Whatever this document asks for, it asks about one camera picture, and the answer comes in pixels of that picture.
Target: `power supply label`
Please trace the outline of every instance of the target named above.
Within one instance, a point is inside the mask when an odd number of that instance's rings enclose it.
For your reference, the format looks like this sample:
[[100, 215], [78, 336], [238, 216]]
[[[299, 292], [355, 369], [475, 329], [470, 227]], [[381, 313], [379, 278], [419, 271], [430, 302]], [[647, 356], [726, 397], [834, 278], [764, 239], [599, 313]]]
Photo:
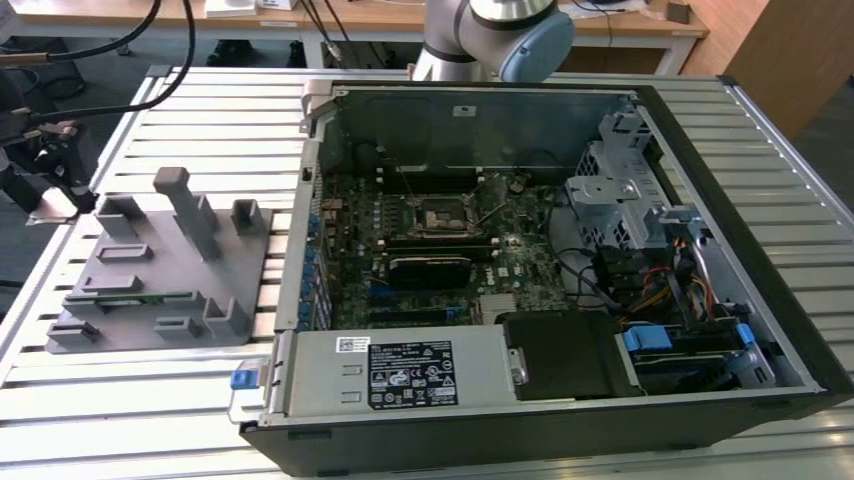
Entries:
[[374, 410], [457, 404], [450, 341], [369, 346], [369, 405]]

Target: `green circuit board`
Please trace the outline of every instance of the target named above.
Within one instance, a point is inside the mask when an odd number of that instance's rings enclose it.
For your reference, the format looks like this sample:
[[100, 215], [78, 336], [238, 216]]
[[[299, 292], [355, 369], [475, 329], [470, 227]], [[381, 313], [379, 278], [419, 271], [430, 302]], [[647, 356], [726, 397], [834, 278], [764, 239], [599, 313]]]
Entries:
[[[371, 314], [438, 310], [446, 311], [447, 325], [479, 324], [478, 299], [499, 293], [514, 295], [518, 311], [567, 308], [566, 289], [541, 230], [554, 186], [519, 191], [517, 184], [511, 192], [518, 178], [513, 172], [490, 174], [465, 195], [383, 194], [379, 185], [345, 176], [327, 185], [326, 198], [342, 199], [335, 218], [327, 216], [331, 264], [341, 280], [333, 288], [334, 329], [425, 326], [418, 319], [377, 323]], [[390, 256], [382, 243], [434, 234], [483, 239], [493, 254], [473, 261], [463, 288], [393, 291]], [[430, 255], [435, 248], [415, 246], [407, 252]], [[469, 251], [469, 247], [455, 248], [442, 245], [442, 255]]]

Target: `power cable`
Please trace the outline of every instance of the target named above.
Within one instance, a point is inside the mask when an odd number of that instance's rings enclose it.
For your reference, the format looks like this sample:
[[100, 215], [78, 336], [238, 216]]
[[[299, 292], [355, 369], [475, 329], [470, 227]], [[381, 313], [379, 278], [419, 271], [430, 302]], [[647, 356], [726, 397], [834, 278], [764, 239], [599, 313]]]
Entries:
[[543, 235], [546, 237], [546, 246], [549, 247], [549, 252], [551, 253], [551, 256], [554, 257], [555, 261], [558, 262], [558, 265], [561, 265], [561, 268], [571, 276], [574, 276], [579, 281], [582, 281], [582, 282], [585, 282], [587, 284], [587, 286], [590, 287], [593, 293], [597, 294], [597, 296], [602, 300], [602, 303], [609, 308], [609, 310], [611, 310], [613, 312], [617, 312], [617, 313], [623, 313], [626, 311], [626, 308], [619, 303], [617, 303], [617, 301], [614, 301], [614, 299], [599, 288], [599, 285], [597, 285], [593, 280], [590, 280], [587, 277], [585, 277], [573, 267], [570, 267], [567, 265], [567, 263], [563, 261], [563, 259], [558, 255], [558, 252], [555, 251], [555, 246], [551, 243], [551, 234], [550, 234], [549, 230], [550, 230], [550, 226], [551, 226], [551, 215], [553, 215], [554, 210], [555, 210], [555, 203], [557, 203], [557, 200], [558, 200], [557, 197], [558, 197], [558, 193], [561, 192], [561, 189], [562, 189], [562, 187], [558, 187], [555, 189], [554, 198], [551, 200], [551, 204], [549, 206], [549, 212], [546, 214], [546, 223], [543, 225]]
[[389, 65], [386, 64], [386, 60], [383, 60], [382, 55], [377, 51], [377, 47], [374, 46], [374, 42], [369, 42], [369, 47], [371, 48], [371, 52], [374, 52], [374, 57], [377, 57], [377, 61], [379, 62], [381, 68], [386, 68]]
[[586, 10], [589, 12], [599, 12], [599, 13], [602, 13], [605, 15], [605, 21], [606, 21], [606, 23], [609, 25], [609, 46], [605, 49], [605, 55], [603, 55], [603, 61], [602, 61], [602, 71], [607, 72], [607, 69], [609, 69], [609, 55], [611, 53], [611, 47], [614, 46], [614, 28], [611, 27], [611, 15], [610, 15], [609, 12], [611, 12], [611, 13], [625, 13], [626, 9], [625, 8], [602, 8], [594, 2], [590, 2], [590, 4], [594, 6], [594, 8], [587, 8], [581, 3], [578, 3], [577, 0], [573, 0], [573, 3], [582, 10]]
[[330, 49], [330, 53], [333, 54], [333, 57], [338, 62], [338, 66], [341, 68], [347, 68], [347, 66], [345, 65], [345, 59], [342, 57], [341, 49], [338, 48], [338, 45], [335, 45], [335, 42], [330, 37], [330, 33], [326, 30], [326, 26], [323, 25], [323, 20], [320, 18], [320, 13], [318, 12], [318, 6], [315, 5], [314, 0], [299, 0], [299, 3], [306, 9], [308, 18], [311, 18], [311, 23], [315, 24], [315, 28], [318, 29], [318, 32], [320, 32], [320, 36], [323, 37], [323, 41], [327, 45], [327, 48]]
[[155, 0], [151, 4], [151, 10], [148, 11], [148, 15], [136, 26], [136, 28], [128, 33], [124, 37], [118, 39], [114, 42], [110, 42], [107, 45], [102, 45], [100, 47], [91, 48], [88, 50], [80, 50], [76, 52], [66, 52], [66, 53], [48, 53], [48, 61], [50, 62], [68, 62], [72, 60], [78, 60], [80, 58], [94, 57], [95, 55], [100, 55], [102, 53], [111, 52], [120, 47], [124, 47], [128, 43], [131, 43], [136, 38], [143, 34], [143, 32], [148, 29], [151, 24], [158, 17], [158, 13], [160, 12], [160, 5], [163, 4], [163, 0]]
[[345, 36], [345, 43], [347, 43], [347, 48], [350, 48], [350, 53], [353, 53], [353, 58], [357, 61], [357, 68], [362, 68], [362, 59], [359, 58], [359, 51], [357, 50], [357, 45], [350, 40], [350, 35], [347, 35], [345, 24], [342, 23], [341, 18], [338, 18], [338, 12], [335, 12], [335, 7], [333, 7], [333, 3], [330, 2], [330, 0], [323, 0], [323, 1], [326, 3], [326, 7], [330, 9], [330, 13], [333, 14], [333, 18], [335, 19], [338, 28], [342, 31], [342, 35]]
[[42, 125], [46, 123], [58, 123], [64, 120], [79, 119], [83, 117], [94, 117], [98, 115], [115, 115], [120, 113], [139, 112], [143, 110], [148, 110], [158, 105], [160, 105], [167, 98], [172, 96], [175, 90], [184, 82], [184, 78], [187, 77], [187, 73], [190, 72], [190, 67], [192, 67], [192, 60], [196, 55], [196, 20], [192, 16], [192, 4], [191, 0], [182, 0], [184, 5], [184, 15], [187, 18], [187, 56], [184, 58], [184, 64], [182, 65], [182, 69], [178, 72], [178, 76], [172, 81], [172, 84], [167, 87], [163, 93], [147, 102], [139, 103], [136, 105], [118, 105], [114, 107], [96, 107], [96, 108], [82, 108], [78, 110], [66, 110], [63, 112], [47, 113], [43, 115], [34, 115], [30, 118], [31, 125]]

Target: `metal bracket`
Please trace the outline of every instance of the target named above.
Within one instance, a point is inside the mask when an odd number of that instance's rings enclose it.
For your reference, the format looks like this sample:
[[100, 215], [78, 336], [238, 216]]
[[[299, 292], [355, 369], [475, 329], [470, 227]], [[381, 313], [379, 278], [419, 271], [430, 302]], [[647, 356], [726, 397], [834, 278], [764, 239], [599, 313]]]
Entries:
[[316, 119], [329, 111], [329, 109], [320, 109], [320, 107], [335, 100], [335, 96], [333, 80], [308, 80], [306, 82], [300, 102], [307, 119]]
[[607, 177], [573, 177], [567, 180], [573, 200], [587, 205], [614, 205], [638, 200], [638, 187], [629, 179]]
[[514, 385], [525, 385], [526, 383], [529, 383], [529, 369], [525, 365], [525, 356], [522, 355], [522, 349], [507, 349], [507, 355], [507, 363], [510, 363], [510, 378], [513, 378], [513, 383]]

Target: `blue drive latch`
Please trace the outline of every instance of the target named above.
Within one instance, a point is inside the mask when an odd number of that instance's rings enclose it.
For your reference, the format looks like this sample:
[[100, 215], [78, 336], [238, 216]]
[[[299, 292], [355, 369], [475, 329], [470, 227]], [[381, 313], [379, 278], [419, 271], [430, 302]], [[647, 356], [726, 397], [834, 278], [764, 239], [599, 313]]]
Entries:
[[673, 348], [667, 329], [661, 325], [631, 327], [629, 331], [623, 333], [623, 341], [626, 342], [626, 349], [630, 352], [669, 350]]
[[259, 373], [256, 369], [235, 370], [231, 372], [231, 389], [252, 390], [258, 385]]

